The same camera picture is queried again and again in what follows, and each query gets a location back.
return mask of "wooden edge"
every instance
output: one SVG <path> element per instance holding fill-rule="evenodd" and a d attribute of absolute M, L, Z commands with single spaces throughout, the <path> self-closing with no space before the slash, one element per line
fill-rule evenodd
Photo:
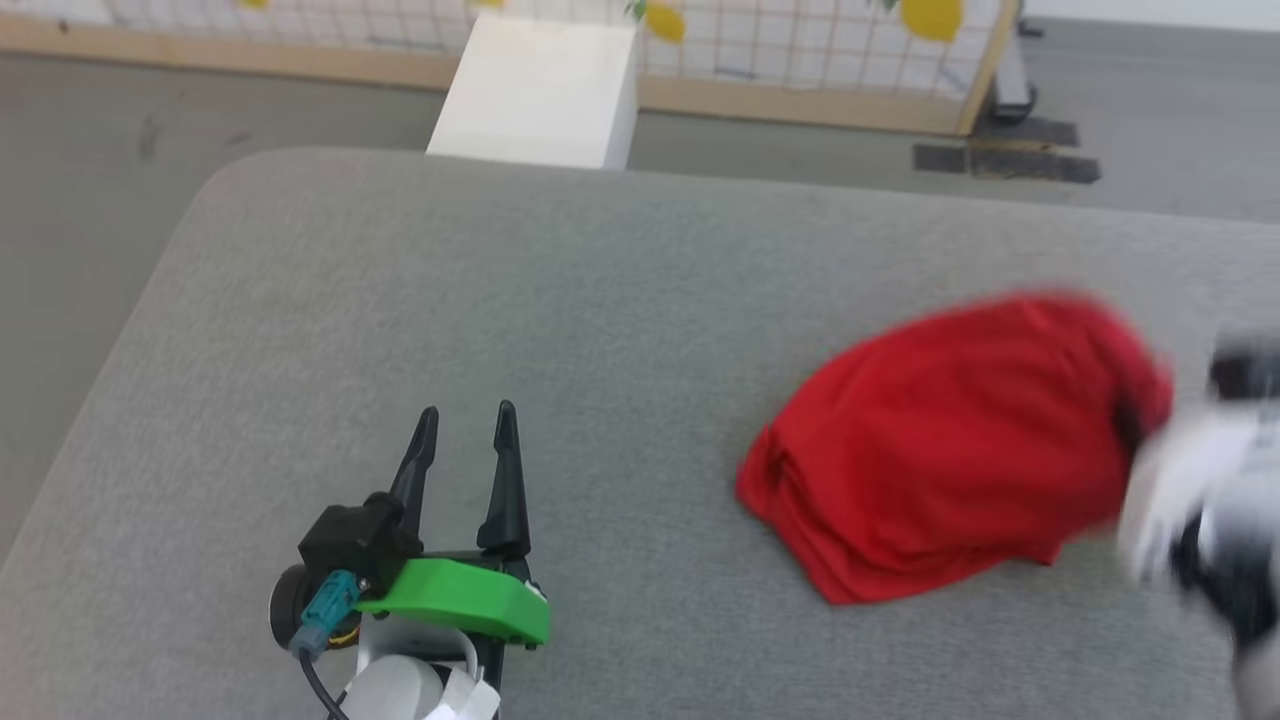
<path fill-rule="evenodd" d="M 457 58 L 160 35 L 0 14 L 0 50 L 448 90 Z"/>
<path fill-rule="evenodd" d="M 1015 4 L 1005 0 L 1006 9 Z M 457 58 L 160 35 L 4 14 L 0 50 L 429 90 L 447 90 L 458 68 Z M 986 82 L 989 74 L 974 87 L 986 91 Z M 794 91 L 660 77 L 641 77 L 639 95 L 646 110 L 756 120 L 943 136 L 973 124 L 972 118 L 965 123 L 961 115 L 968 105 L 937 97 Z"/>
<path fill-rule="evenodd" d="M 978 113 L 987 102 L 987 92 L 991 90 L 991 81 L 996 77 L 996 67 L 1000 65 L 1000 56 L 1009 45 L 1009 36 L 1018 22 L 1018 13 L 1021 8 L 1020 0 L 1002 0 L 1000 15 L 991 29 L 987 40 L 987 51 L 982 55 L 982 64 L 978 65 L 978 74 L 969 87 L 969 99 L 965 100 L 964 110 L 960 111 L 960 122 L 947 135 L 968 136 L 973 133 L 973 126 L 978 122 Z"/>
<path fill-rule="evenodd" d="M 640 78 L 646 110 L 822 126 L 954 135 L 960 102 L 833 91 L 796 91 L 696 79 Z"/>

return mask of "gray floor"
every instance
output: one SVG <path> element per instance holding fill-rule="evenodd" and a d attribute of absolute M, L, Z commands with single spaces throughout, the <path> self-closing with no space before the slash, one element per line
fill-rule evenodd
<path fill-rule="evenodd" d="M 1039 114 L 1079 123 L 1094 186 L 915 173 L 908 136 L 648 114 L 631 165 L 1280 222 L 1266 51 L 1056 35 L 1028 50 Z M 201 184 L 271 147 L 420 150 L 442 100 L 0 55 L 0 556 Z"/>

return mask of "gray tabletop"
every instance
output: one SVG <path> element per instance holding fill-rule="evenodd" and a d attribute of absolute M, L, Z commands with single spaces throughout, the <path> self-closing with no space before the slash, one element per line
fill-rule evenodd
<path fill-rule="evenodd" d="M 1092 288 L 1201 387 L 1275 327 L 1280 229 L 307 150 L 196 199 L 0 571 L 0 716 L 316 719 L 268 593 L 442 413 L 424 514 L 470 547 L 521 420 L 553 639 L 506 717 L 1228 717 L 1221 633 L 1105 542 L 832 609 L 733 500 L 808 373 L 892 323 Z M 349 676 L 330 653 L 323 674 Z"/>

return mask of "crumpled red cloth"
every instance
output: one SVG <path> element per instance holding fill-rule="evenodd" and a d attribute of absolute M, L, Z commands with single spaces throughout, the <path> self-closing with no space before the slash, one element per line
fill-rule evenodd
<path fill-rule="evenodd" d="M 809 378 L 751 446 L 739 500 L 833 605 L 1050 565 L 1114 520 L 1169 375 L 1101 304 L 1023 293 L 916 320 Z M 1117 429 L 1129 428 L 1129 434 Z"/>

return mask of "yellow lemon print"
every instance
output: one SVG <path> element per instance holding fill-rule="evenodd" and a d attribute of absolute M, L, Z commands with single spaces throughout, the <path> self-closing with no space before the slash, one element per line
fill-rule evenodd
<path fill-rule="evenodd" d="M 902 23 L 923 40 L 951 42 L 964 19 L 964 0 L 902 0 Z"/>
<path fill-rule="evenodd" d="M 685 40 L 685 18 L 673 8 L 650 3 L 644 14 L 649 29 L 667 42 L 680 42 Z"/>

